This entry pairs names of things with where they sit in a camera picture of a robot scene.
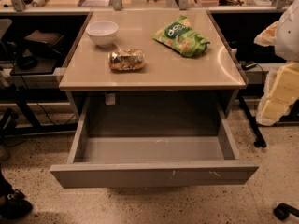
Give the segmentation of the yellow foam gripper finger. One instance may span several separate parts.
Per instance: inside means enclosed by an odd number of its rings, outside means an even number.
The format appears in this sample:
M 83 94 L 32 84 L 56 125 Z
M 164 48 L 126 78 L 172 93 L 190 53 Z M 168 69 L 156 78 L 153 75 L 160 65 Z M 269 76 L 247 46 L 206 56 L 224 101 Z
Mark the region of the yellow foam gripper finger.
M 275 21 L 254 38 L 254 43 L 263 46 L 274 46 L 278 22 Z
M 274 125 L 290 112 L 298 99 L 299 63 L 287 62 L 280 68 L 271 68 L 258 104 L 256 121 L 263 126 Z

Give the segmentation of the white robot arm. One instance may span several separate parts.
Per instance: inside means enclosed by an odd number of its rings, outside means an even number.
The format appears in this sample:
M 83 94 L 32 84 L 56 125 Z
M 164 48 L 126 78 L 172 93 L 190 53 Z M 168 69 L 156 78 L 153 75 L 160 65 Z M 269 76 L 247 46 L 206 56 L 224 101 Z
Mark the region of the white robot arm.
M 273 46 L 275 54 L 286 61 L 279 69 L 269 71 L 258 104 L 256 121 L 272 126 L 287 115 L 299 99 L 299 0 L 295 0 L 278 21 L 258 34 L 254 43 Z

